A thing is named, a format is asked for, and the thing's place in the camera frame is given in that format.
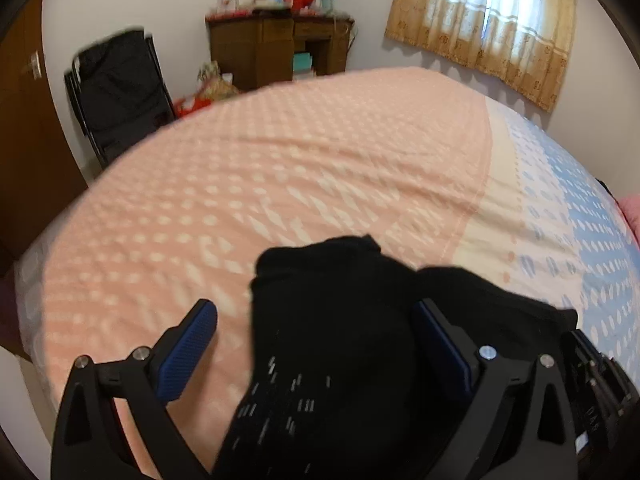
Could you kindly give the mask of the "black pants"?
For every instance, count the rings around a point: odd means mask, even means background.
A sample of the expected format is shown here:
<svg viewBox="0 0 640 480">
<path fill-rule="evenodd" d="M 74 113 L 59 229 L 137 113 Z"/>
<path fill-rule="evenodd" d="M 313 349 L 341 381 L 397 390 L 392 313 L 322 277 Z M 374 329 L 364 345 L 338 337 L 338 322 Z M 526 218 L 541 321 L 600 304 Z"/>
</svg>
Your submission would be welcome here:
<svg viewBox="0 0 640 480">
<path fill-rule="evenodd" d="M 250 284 L 253 374 L 216 479 L 423 479 L 472 392 L 422 308 L 528 361 L 577 324 L 456 266 L 414 270 L 370 236 L 263 252 Z"/>
</svg>

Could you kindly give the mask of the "pink pillow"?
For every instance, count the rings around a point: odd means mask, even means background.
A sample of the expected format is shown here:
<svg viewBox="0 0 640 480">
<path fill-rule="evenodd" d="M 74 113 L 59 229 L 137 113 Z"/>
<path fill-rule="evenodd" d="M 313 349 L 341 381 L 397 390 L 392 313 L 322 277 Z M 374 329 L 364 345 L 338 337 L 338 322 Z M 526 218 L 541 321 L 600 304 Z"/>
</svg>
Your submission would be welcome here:
<svg viewBox="0 0 640 480">
<path fill-rule="evenodd" d="M 636 241 L 640 243 L 640 194 L 632 194 L 617 200 Z"/>
</svg>

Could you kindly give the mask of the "brown wooden door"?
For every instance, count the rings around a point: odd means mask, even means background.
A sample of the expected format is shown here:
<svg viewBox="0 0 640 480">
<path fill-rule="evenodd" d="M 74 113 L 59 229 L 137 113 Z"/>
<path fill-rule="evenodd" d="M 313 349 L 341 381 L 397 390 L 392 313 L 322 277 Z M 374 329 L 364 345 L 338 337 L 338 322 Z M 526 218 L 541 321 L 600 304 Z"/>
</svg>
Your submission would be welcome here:
<svg viewBox="0 0 640 480">
<path fill-rule="evenodd" d="M 18 322 L 17 263 L 87 189 L 44 67 L 43 0 L 28 0 L 1 39 L 1 345 L 28 359 Z"/>
</svg>

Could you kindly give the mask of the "blue pink patterned bedspread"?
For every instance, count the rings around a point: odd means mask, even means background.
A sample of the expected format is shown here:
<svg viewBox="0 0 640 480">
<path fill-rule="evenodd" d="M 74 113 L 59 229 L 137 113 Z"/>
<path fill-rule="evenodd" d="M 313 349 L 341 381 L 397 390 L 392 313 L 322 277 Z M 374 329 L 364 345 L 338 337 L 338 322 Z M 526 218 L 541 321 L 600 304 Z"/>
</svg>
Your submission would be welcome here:
<svg viewBox="0 0 640 480">
<path fill-rule="evenodd" d="M 250 379 L 258 256 L 369 234 L 409 266 L 463 266 L 573 308 L 639 374 L 639 247 L 608 192 L 535 124 L 419 67 L 273 84 L 119 157 L 51 240 L 29 349 L 58 404 L 74 359 L 126 356 L 213 300 L 219 330 L 170 414 L 210 465 Z"/>
</svg>

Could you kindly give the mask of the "black folding chair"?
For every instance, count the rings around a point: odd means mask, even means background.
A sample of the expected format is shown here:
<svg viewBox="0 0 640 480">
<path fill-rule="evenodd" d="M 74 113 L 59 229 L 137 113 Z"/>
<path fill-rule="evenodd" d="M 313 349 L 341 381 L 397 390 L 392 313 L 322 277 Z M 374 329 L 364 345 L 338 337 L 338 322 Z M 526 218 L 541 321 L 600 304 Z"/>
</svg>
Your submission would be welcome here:
<svg viewBox="0 0 640 480">
<path fill-rule="evenodd" d="M 75 54 L 70 106 L 101 167 L 176 119 L 153 37 L 131 27 Z"/>
</svg>

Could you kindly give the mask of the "red bags on floor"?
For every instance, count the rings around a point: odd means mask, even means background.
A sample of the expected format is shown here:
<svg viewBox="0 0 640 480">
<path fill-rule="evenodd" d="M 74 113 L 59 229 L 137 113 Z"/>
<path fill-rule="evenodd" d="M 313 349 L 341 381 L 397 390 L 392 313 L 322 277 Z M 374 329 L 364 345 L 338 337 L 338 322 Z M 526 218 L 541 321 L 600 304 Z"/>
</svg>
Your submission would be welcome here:
<svg viewBox="0 0 640 480">
<path fill-rule="evenodd" d="M 238 96 L 241 91 L 225 80 L 216 61 L 204 63 L 198 71 L 200 88 L 186 98 L 172 103 L 177 118 L 186 117 L 216 102 Z"/>
</svg>

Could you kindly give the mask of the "dark wooden desk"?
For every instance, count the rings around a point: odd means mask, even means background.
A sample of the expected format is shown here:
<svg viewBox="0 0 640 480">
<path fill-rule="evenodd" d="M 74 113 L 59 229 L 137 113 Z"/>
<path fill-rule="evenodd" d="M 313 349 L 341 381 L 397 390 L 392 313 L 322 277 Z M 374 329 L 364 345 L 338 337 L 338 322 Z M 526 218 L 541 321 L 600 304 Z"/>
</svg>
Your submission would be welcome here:
<svg viewBox="0 0 640 480">
<path fill-rule="evenodd" d="M 262 12 L 205 19 L 210 59 L 241 91 L 294 78 L 294 56 L 307 53 L 318 76 L 346 70 L 354 20 L 347 14 Z"/>
</svg>

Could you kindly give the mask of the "beige patterned window curtain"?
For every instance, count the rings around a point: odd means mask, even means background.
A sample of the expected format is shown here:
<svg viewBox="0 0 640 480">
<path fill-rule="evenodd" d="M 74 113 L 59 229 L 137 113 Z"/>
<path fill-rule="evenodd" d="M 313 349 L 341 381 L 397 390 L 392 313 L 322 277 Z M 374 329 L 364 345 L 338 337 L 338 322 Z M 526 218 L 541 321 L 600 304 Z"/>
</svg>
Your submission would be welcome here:
<svg viewBox="0 0 640 480">
<path fill-rule="evenodd" d="M 493 76 L 551 112 L 575 24 L 576 0 L 393 0 L 385 35 Z"/>
</svg>

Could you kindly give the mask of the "red items on desk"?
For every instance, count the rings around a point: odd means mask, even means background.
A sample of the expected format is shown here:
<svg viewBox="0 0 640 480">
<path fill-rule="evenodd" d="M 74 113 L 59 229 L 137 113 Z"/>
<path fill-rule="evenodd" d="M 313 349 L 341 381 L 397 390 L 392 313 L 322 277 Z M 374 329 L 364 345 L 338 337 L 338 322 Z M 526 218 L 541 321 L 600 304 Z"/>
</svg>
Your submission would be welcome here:
<svg viewBox="0 0 640 480">
<path fill-rule="evenodd" d="M 250 15 L 282 14 L 309 16 L 341 16 L 333 0 L 218 0 L 217 5 L 208 14 L 209 20 L 222 18 L 245 18 Z"/>
</svg>

